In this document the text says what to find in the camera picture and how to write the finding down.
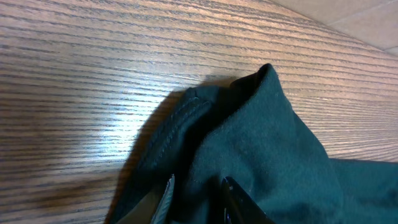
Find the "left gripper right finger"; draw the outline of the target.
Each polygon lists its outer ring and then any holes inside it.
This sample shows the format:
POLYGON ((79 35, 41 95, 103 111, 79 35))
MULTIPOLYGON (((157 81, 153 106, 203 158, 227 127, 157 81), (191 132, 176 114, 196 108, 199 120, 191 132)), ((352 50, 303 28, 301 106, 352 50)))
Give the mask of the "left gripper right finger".
POLYGON ((225 224, 275 224, 232 178, 221 183, 225 224))

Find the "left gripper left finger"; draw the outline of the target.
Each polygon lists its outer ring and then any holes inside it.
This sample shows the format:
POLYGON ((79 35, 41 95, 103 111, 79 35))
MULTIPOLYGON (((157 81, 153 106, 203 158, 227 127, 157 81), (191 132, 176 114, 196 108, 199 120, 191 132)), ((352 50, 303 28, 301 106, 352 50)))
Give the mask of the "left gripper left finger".
POLYGON ((155 186, 139 203, 120 219, 117 224, 163 224, 172 203, 175 176, 172 174, 165 185, 155 186))

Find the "black t-shirt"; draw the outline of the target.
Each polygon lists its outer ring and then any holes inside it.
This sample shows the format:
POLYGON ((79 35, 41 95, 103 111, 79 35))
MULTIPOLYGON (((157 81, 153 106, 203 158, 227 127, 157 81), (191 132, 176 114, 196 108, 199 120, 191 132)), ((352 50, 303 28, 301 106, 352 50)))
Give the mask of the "black t-shirt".
POLYGON ((165 223, 224 223, 225 177, 275 223, 397 222, 397 165, 329 158, 269 64, 228 87, 187 89, 153 132, 109 222, 172 174, 165 223))

